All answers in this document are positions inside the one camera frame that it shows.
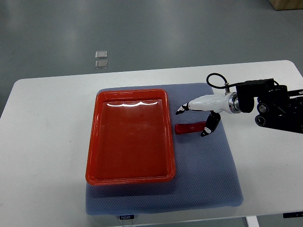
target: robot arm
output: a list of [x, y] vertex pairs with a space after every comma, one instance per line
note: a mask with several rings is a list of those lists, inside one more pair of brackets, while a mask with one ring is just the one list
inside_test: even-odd
[[[217, 87], [210, 84], [208, 79], [212, 75], [223, 78], [225, 86]], [[303, 97], [298, 97], [303, 95], [303, 89], [287, 91], [287, 86], [279, 85], [274, 79], [229, 85], [224, 76], [218, 73], [208, 75], [206, 81], [214, 88], [226, 89], [225, 95], [201, 96], [182, 105], [176, 112], [181, 114], [188, 110], [211, 111], [201, 136], [209, 135], [215, 130], [220, 121], [221, 111], [230, 114], [250, 113], [254, 108], [254, 97], [258, 97], [259, 115], [255, 118], [258, 126], [303, 133]], [[236, 87], [237, 92], [230, 93], [230, 87]]]

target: red plastic tray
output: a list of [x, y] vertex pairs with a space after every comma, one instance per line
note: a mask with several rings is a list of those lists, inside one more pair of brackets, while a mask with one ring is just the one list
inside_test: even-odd
[[175, 173], [167, 93], [162, 89], [99, 93], [89, 144], [87, 182], [166, 182]]

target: blue mat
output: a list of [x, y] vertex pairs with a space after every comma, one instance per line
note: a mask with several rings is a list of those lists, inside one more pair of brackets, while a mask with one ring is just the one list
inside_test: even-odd
[[205, 83], [119, 87], [105, 90], [162, 88], [169, 96], [176, 161], [176, 176], [167, 183], [86, 186], [89, 215], [129, 215], [177, 210], [239, 206], [243, 196], [237, 170], [222, 123], [206, 137], [200, 133], [176, 135], [177, 123], [206, 121], [210, 112], [187, 111], [175, 115], [184, 103], [213, 94]]

